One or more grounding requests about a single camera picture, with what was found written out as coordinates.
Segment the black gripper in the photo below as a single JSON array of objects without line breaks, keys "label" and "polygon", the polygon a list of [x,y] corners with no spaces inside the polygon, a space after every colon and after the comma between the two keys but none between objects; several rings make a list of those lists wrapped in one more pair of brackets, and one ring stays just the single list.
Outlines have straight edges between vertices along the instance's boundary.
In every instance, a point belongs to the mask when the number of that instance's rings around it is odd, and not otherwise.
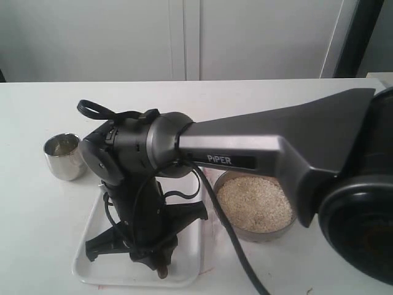
[{"label": "black gripper", "polygon": [[133,262],[157,270],[157,251],[165,252],[167,266],[178,245],[177,235],[197,219],[207,220],[202,201],[168,205],[166,198],[182,196],[179,191],[163,193],[152,178],[144,187],[139,177],[119,186],[104,184],[104,210],[111,228],[85,242],[85,254],[93,262],[102,254],[127,253]]}]

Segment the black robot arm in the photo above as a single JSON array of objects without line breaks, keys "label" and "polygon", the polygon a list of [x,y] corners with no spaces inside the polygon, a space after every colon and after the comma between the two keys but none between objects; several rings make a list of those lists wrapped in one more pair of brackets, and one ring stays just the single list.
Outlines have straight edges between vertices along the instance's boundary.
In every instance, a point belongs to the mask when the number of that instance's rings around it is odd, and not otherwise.
[{"label": "black robot arm", "polygon": [[349,264],[392,283],[392,89],[353,88],[298,106],[206,122],[180,112],[116,113],[88,100],[77,110],[102,124],[80,143],[119,222],[85,244],[87,258],[127,253],[165,278],[177,235],[207,219],[203,202],[169,205],[159,177],[196,173],[238,259],[266,294],[203,167],[275,178],[300,223],[314,217]]}]

